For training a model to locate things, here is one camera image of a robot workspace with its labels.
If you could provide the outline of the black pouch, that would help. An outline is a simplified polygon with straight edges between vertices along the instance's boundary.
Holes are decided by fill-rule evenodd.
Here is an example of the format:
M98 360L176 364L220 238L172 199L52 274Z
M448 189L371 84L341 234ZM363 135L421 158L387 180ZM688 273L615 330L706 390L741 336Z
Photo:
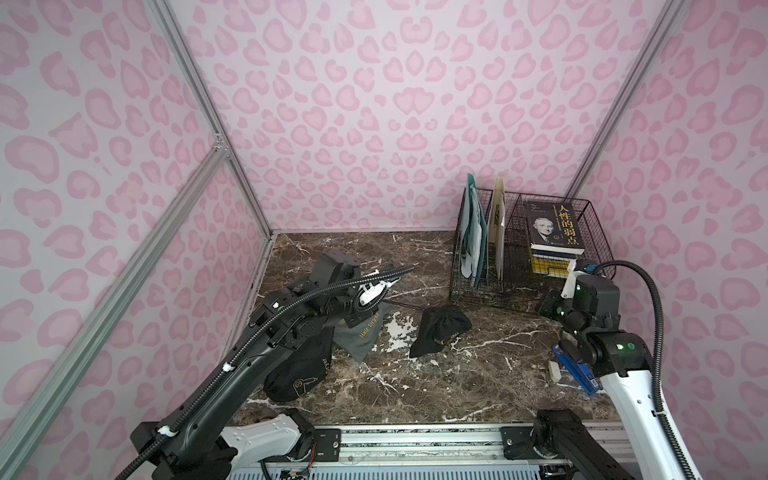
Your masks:
M319 385L332 366L333 328L307 340L265 379L263 391L273 402L294 401Z
M418 325L415 325L410 317L406 318L407 324L402 323L399 310L393 313L392 320L387 325L387 353L404 350L406 347L409 347L410 359L439 353L472 329L470 319L456 305L423 307L392 300L387 301L387 304L399 310L406 309L421 314Z

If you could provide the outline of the grey hair dryer pouch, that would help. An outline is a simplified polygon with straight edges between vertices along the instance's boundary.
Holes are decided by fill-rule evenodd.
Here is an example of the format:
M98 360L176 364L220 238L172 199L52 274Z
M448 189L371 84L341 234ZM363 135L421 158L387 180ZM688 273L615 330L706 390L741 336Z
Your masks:
M375 314L354 327L339 320L335 325L333 343L362 363L377 342L384 320L391 310L392 306L388 303L380 304Z

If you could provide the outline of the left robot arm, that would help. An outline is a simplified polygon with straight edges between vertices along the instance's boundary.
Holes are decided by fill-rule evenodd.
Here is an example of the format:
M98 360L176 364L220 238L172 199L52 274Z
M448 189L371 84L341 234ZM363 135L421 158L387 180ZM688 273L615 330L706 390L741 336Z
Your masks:
M368 275L338 250L322 254L312 271L268 293L233 347L194 393L167 417L142 422L131 434L137 456L120 473L128 479L145 463L155 479L227 479L271 457L307 460L314 426L291 409L247 427L229 421L258 387L320 340L336 323L354 327L372 318L391 287L413 266L388 266Z

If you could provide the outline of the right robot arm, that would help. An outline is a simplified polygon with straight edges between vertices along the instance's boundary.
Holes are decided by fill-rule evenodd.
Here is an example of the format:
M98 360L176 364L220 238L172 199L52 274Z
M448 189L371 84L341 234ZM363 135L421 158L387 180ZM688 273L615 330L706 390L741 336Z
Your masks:
M648 347L620 329L620 291L608 278L568 275L539 310L558 321L557 360L588 393L604 391L619 414L645 479L698 479L701 474L671 417L661 386L662 338ZM588 479L627 479L629 473L594 440L570 410L541 410L531 434L541 454L561 454Z

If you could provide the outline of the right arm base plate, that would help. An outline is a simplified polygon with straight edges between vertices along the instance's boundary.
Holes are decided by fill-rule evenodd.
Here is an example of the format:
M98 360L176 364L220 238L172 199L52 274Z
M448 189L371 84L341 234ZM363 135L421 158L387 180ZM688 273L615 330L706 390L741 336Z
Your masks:
M553 429L543 424L500 428L503 455L507 460L565 460L555 449Z

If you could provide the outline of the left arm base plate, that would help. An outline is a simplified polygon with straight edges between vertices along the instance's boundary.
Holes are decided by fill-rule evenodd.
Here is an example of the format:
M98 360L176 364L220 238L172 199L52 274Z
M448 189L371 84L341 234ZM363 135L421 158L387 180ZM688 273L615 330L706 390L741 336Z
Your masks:
M337 462L340 457L342 430L316 428L311 435L303 434L298 444L286 455L271 456L266 462Z

